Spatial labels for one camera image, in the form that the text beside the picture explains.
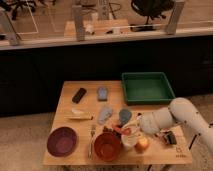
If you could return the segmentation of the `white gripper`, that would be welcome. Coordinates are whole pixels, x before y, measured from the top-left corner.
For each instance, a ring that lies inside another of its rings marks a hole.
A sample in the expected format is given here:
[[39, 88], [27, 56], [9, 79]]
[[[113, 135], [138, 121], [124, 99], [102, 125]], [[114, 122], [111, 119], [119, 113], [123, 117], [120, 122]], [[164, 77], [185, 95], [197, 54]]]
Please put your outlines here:
[[123, 126], [123, 129], [129, 134], [134, 134], [140, 130], [140, 116], [137, 116], [135, 119], [131, 120]]

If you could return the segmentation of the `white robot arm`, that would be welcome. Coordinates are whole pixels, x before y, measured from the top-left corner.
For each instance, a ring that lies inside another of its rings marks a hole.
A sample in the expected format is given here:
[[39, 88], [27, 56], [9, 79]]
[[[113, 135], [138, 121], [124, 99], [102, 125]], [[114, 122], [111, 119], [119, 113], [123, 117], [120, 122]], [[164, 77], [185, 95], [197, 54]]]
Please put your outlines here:
[[154, 135], [178, 124], [185, 124], [196, 131], [213, 156], [213, 127], [203, 118], [195, 105], [186, 98], [175, 98], [167, 107], [146, 112], [127, 123], [125, 128], [134, 125], [145, 134]]

